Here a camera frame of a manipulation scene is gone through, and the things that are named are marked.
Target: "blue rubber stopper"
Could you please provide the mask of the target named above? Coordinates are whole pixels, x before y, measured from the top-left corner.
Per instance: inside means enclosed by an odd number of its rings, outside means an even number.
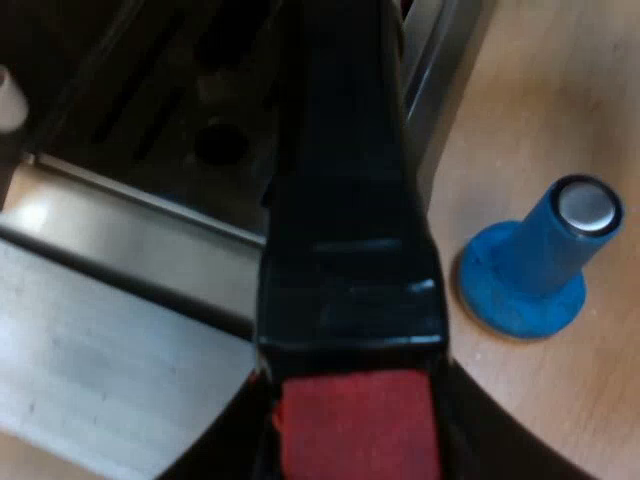
[[[582,308],[581,269],[618,233],[623,216],[620,198],[600,180],[561,178],[524,221],[492,225],[469,242],[458,270],[463,300],[500,333],[553,335]]]

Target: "white tube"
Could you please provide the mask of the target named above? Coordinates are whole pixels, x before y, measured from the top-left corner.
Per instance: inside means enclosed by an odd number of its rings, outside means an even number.
[[[0,65],[0,133],[17,130],[27,119],[29,105],[9,69]]]

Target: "wooden table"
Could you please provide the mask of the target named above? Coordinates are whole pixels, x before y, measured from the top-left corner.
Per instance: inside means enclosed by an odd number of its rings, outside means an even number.
[[[500,2],[429,212],[446,274],[471,236],[493,222],[522,218],[568,173],[609,182],[625,199],[627,218],[622,234],[586,268],[589,298],[575,323],[541,342],[504,340],[471,321],[450,291],[453,352],[527,428],[607,479],[640,478],[637,152],[640,2]],[[35,478],[34,464],[43,465],[37,478],[94,478],[2,441],[3,451],[14,452],[2,458],[2,478]]]

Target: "drain hole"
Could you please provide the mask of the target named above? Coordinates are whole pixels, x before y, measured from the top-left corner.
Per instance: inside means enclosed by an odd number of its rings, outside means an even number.
[[[194,153],[207,165],[234,165],[244,158],[249,140],[235,125],[219,123],[196,134]]]
[[[249,53],[270,10],[270,0],[226,0],[196,43],[196,60],[211,71],[238,64]]]

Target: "metal cap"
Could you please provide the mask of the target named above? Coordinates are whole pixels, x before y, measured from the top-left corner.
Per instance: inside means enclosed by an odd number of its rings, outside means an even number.
[[[560,216],[572,227],[586,233],[607,228],[616,215],[616,204],[600,185],[575,181],[558,197]]]

